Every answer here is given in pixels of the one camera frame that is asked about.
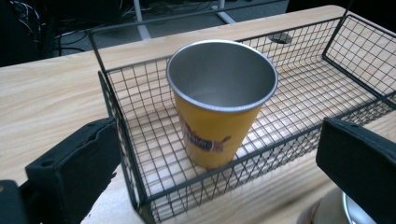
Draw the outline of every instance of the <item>wire basket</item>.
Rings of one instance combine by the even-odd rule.
[[[162,222],[317,149],[326,117],[362,125],[396,108],[395,36],[367,21],[347,16],[239,42],[272,60],[279,83],[233,161],[216,170],[186,154],[165,74],[170,56],[100,72],[119,125],[131,202],[147,222]]]

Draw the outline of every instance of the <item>metal cup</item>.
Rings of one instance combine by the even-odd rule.
[[[209,169],[233,159],[278,80],[266,56],[226,40],[200,41],[178,50],[166,75],[187,153]]]

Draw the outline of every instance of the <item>cup rim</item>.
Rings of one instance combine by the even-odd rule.
[[[169,72],[169,64],[171,64],[171,62],[174,60],[174,58],[176,57],[176,55],[178,53],[180,53],[182,50],[196,46],[196,45],[202,45],[202,44],[208,44],[208,43],[222,43],[222,44],[231,44],[231,45],[237,45],[246,49],[250,49],[252,52],[257,53],[258,55],[260,55],[265,61],[267,61],[270,65],[270,67],[273,70],[273,74],[275,76],[275,82],[274,82],[274,86],[273,88],[268,92],[268,94],[266,94],[265,96],[263,96],[259,101],[256,101],[254,103],[248,104],[248,105],[239,105],[239,106],[219,106],[219,105],[209,105],[209,104],[205,104],[202,102],[199,102],[197,100],[192,99],[190,96],[188,96],[187,94],[185,94],[184,92],[182,92],[177,86],[176,84],[173,82],[172,78],[170,77],[170,72]],[[236,42],[236,41],[231,41],[231,40],[222,40],[222,39],[210,39],[210,40],[202,40],[202,41],[197,41],[197,42],[193,42],[190,43],[184,47],[182,47],[181,49],[177,50],[172,57],[170,58],[170,60],[167,63],[166,66],[166,77],[168,80],[169,85],[171,86],[172,90],[182,99],[186,100],[187,102],[190,102],[193,105],[196,105],[198,107],[207,109],[207,110],[212,110],[212,111],[218,111],[218,112],[229,112],[229,113],[233,113],[233,112],[242,112],[242,111],[247,111],[249,109],[255,108],[257,106],[261,106],[264,104],[264,102],[266,102],[267,100],[269,100],[274,93],[276,92],[276,88],[277,88],[277,84],[278,84],[278,73],[273,65],[273,63],[271,62],[271,60],[268,59],[268,57],[264,54],[262,54],[261,52],[257,51],[256,49]]]

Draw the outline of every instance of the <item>wooden table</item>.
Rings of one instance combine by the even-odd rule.
[[[342,16],[327,6],[102,49],[107,67],[172,54],[203,39],[241,39]],[[107,117],[92,51],[0,68],[0,179],[26,181],[24,167],[84,124]],[[367,125],[396,141],[396,113]],[[293,223],[334,187],[315,152],[166,223]],[[143,223],[132,209],[121,168],[83,223]]]

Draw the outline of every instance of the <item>black wire basket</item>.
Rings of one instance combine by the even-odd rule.
[[[362,125],[396,108],[395,36],[358,17],[239,42],[272,60],[279,83],[233,160],[216,170],[186,154],[165,74],[170,56],[100,72],[131,202],[145,221],[162,222],[316,150],[324,118]]]

